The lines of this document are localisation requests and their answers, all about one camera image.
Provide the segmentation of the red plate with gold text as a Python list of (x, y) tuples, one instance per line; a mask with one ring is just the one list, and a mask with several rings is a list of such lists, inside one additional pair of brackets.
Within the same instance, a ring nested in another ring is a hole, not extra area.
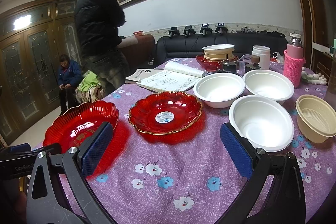
[(64, 153), (70, 147), (80, 146), (103, 122), (108, 122), (115, 128), (118, 119), (119, 111), (112, 102), (85, 102), (68, 109), (54, 120), (45, 133), (43, 146), (58, 143)]

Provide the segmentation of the white foam bowl front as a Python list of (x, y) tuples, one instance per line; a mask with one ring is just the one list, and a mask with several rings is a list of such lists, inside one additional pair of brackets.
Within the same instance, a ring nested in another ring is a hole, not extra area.
[(259, 96), (243, 96), (229, 109), (229, 121), (255, 148), (279, 152), (294, 138), (290, 114), (276, 101)]

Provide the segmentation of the white foam bowl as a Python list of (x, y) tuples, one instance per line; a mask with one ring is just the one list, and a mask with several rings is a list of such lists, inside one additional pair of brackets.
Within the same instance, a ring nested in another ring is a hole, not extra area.
[(243, 96), (229, 109), (229, 121), (255, 148), (279, 152), (294, 138), (290, 114), (276, 101), (259, 96)]
[(253, 70), (243, 76), (249, 94), (261, 96), (283, 104), (294, 94), (293, 83), (281, 73)]
[(230, 107), (245, 91), (242, 77), (233, 73), (214, 73), (200, 79), (193, 88), (195, 96), (215, 109)]

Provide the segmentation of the beige plastic bowl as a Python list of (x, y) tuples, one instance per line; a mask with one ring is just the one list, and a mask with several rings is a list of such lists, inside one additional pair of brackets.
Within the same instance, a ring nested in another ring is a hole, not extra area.
[(297, 98), (295, 109), (298, 128), (310, 142), (319, 144), (335, 137), (335, 110), (325, 100), (302, 95)]

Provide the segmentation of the seated person in blue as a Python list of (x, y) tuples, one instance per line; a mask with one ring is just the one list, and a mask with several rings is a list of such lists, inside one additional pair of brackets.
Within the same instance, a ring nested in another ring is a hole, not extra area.
[(69, 58), (68, 55), (60, 56), (60, 67), (58, 69), (58, 86), (60, 100), (60, 115), (68, 109), (79, 105), (76, 99), (76, 88), (83, 80), (80, 65)]

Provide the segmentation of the purple floral tablecloth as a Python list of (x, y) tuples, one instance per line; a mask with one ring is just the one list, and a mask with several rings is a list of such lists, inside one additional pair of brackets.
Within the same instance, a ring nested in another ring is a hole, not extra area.
[[(335, 183), (335, 138), (320, 145), (309, 142), (297, 127), (295, 101), (301, 95), (324, 98), (326, 86), (300, 84), (283, 106), (295, 126), (294, 139), (280, 155), (292, 151), (302, 176), (306, 221), (317, 212)], [(246, 182), (220, 139), (227, 109), (203, 103), (202, 116), (190, 128), (171, 136), (139, 134), (128, 122), (129, 109), (151, 94), (124, 84), (104, 98), (120, 112), (112, 165), (88, 182), (118, 223), (214, 223)]]

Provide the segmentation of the white knit gloves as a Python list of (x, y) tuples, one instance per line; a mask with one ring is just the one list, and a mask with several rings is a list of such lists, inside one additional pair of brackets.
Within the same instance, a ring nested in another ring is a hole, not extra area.
[(321, 73), (308, 74), (306, 71), (301, 72), (301, 79), (306, 83), (313, 85), (327, 85), (327, 79)]

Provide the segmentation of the wooden glass-panel doors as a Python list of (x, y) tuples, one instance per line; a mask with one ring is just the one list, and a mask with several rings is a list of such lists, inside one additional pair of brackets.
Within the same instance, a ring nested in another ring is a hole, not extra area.
[(81, 62), (76, 2), (36, 0), (1, 13), (1, 145), (59, 107), (59, 57)]

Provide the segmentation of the red plate with sticker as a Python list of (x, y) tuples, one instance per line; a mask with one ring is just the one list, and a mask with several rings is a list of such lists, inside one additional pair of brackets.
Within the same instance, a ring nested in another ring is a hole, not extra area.
[(129, 123), (140, 133), (163, 136), (191, 127), (202, 116), (202, 103), (185, 92), (150, 94), (129, 110)]

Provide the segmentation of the black motor with spool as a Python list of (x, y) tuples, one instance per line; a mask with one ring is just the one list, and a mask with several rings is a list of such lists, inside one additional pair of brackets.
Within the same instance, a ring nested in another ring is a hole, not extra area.
[(243, 63), (245, 64), (245, 73), (260, 69), (259, 62), (260, 62), (259, 56), (246, 55), (243, 58)]

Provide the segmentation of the pink knit-sleeved bottle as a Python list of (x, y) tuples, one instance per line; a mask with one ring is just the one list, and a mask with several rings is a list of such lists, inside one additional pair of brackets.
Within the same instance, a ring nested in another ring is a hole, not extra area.
[(284, 51), (283, 75), (292, 82), (295, 88), (299, 86), (301, 81), (301, 71), (304, 64), (305, 58), (303, 56), (301, 35), (291, 32)]

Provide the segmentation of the white paper booklet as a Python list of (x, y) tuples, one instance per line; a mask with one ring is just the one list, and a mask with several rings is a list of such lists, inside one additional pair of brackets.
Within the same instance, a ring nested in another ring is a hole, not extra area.
[(125, 82), (127, 84), (135, 84), (159, 72), (161, 72), (161, 70), (158, 69), (137, 69), (132, 75), (125, 78)]

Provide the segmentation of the standing person in black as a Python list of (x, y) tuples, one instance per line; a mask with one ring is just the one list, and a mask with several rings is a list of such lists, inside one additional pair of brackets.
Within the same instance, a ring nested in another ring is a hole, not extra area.
[(125, 14), (117, 0), (78, 0), (75, 28), (80, 53), (90, 71), (96, 74), (104, 95), (122, 86), (130, 75), (129, 64), (118, 48), (122, 39), (118, 28), (125, 24)]

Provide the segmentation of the black leather sofa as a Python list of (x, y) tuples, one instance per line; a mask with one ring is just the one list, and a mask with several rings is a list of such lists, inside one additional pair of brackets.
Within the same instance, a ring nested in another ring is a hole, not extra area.
[(226, 33), (209, 35), (163, 36), (159, 38), (153, 50), (155, 65), (161, 65), (175, 58), (194, 58), (203, 53), (206, 46), (217, 44), (234, 45), (234, 54), (242, 56), (252, 53), (253, 46), (269, 47), (272, 53), (283, 53), (287, 46), (285, 35), (279, 32), (260, 32), (258, 34)]

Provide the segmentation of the black device on sofa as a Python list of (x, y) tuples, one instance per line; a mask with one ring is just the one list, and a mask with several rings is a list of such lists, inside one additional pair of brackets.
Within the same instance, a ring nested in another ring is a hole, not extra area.
[(215, 32), (220, 35), (224, 35), (228, 32), (228, 29), (226, 28), (224, 23), (218, 23), (215, 29)]
[(209, 27), (208, 23), (203, 23), (201, 25), (201, 29), (200, 29), (200, 34), (203, 36), (206, 36), (207, 34), (211, 34), (213, 32), (213, 30)]
[(172, 27), (169, 30), (169, 38), (172, 39), (174, 36), (179, 36), (180, 35), (180, 31), (177, 27)]
[(185, 37), (189, 37), (190, 35), (194, 35), (194, 34), (195, 34), (195, 30), (193, 29), (192, 25), (185, 26), (183, 30), (183, 35)]

